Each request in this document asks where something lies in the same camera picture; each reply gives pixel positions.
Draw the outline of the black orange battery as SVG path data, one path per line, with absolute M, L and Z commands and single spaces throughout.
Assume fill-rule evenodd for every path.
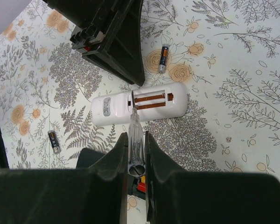
M 167 57 L 168 57 L 168 50 L 169 50 L 169 45 L 163 44 L 162 48 L 161 48 L 161 56 L 160 56 L 160 62 L 159 62 L 159 67 L 158 67 L 158 72 L 161 74 L 165 73 Z

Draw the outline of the white remote control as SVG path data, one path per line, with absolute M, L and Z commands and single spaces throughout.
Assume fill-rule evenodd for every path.
M 126 124 L 135 107 L 140 121 L 181 117 L 188 106 L 188 89 L 169 83 L 134 91 L 96 97 L 91 104 L 91 121 L 96 126 Z

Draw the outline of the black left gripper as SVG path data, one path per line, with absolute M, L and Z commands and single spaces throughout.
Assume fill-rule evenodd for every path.
M 75 24 L 70 41 L 82 58 L 129 84 L 145 81 L 141 54 L 141 0 L 47 0 Z

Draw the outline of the red battery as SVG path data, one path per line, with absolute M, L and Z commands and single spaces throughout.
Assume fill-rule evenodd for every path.
M 137 190 L 142 192 L 142 193 L 145 193 L 146 192 L 146 185 L 145 185 L 145 183 L 142 183 L 142 182 L 138 183 Z

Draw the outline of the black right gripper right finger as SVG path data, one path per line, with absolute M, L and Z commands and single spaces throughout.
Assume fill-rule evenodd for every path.
M 280 182 L 261 173 L 190 172 L 145 135 L 152 224 L 280 224 Z

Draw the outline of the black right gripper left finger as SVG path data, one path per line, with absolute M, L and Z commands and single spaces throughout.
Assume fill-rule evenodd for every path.
M 0 224 L 125 224 L 128 136 L 114 147 L 125 164 L 116 176 L 93 168 L 0 169 Z

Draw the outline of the black remote control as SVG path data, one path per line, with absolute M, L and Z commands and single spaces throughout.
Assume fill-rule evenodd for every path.
M 107 154 L 83 148 L 77 160 L 76 168 L 93 168 L 100 174 L 106 173 L 107 176 L 116 176 L 125 164 L 123 150 L 120 147 L 114 147 Z M 140 183 L 140 177 L 127 175 L 127 194 L 145 199 L 145 193 L 137 190 L 137 185 Z

